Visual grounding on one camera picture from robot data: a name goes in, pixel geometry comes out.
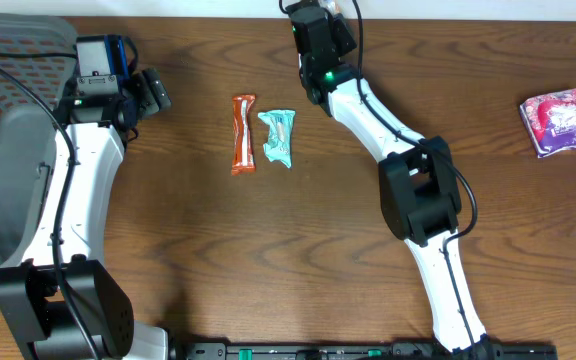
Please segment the red white snack bar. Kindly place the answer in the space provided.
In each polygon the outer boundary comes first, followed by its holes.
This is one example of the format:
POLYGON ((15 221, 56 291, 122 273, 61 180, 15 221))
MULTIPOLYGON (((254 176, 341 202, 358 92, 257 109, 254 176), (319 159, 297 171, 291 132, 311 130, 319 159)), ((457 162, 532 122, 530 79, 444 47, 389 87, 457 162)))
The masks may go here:
POLYGON ((254 94, 236 95, 232 98, 234 158, 231 174, 233 176, 256 171, 248 121, 249 112, 255 100, 254 94))

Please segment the teal snack wrapper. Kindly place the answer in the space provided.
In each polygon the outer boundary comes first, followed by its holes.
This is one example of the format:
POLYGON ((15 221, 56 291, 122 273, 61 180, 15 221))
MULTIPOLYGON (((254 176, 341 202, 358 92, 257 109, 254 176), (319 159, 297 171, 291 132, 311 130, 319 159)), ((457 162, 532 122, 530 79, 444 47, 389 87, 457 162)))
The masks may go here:
POLYGON ((265 156, 270 162, 279 161, 288 169, 292 167, 291 136, 295 115, 294 110, 258 113, 258 118, 269 127, 268 139, 263 144, 265 156))

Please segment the purple red snack packet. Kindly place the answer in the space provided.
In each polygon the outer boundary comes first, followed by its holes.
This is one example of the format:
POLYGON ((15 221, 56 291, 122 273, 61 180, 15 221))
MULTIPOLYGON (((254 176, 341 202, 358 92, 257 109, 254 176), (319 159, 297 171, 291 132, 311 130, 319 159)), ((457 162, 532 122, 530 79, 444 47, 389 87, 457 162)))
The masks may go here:
POLYGON ((538 158, 576 149, 576 88, 531 97, 519 113, 538 158))

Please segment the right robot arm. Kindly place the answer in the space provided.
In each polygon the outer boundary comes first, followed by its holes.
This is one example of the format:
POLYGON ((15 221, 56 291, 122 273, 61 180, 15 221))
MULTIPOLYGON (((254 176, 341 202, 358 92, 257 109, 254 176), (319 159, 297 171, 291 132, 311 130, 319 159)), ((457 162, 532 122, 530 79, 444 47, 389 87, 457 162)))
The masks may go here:
POLYGON ((344 61, 364 51, 364 36, 354 35, 342 14, 320 1, 280 10, 291 21, 308 99, 348 128, 377 163, 382 216, 417 264, 436 340, 454 359, 494 358, 459 255, 459 239, 472 230, 458 225, 459 192, 472 189, 448 144, 406 126, 374 94, 363 65, 344 61))

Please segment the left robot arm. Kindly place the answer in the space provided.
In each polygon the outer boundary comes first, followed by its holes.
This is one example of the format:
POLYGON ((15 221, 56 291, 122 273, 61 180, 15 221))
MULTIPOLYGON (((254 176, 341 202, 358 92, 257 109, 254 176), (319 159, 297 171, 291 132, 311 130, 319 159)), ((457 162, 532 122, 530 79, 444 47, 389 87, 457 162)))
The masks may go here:
POLYGON ((26 359, 175 359, 169 331, 134 317, 103 264, 111 188, 140 120, 171 106, 127 36, 75 44, 74 88, 45 111, 56 130, 42 214, 16 266, 0 268, 0 311, 26 359))

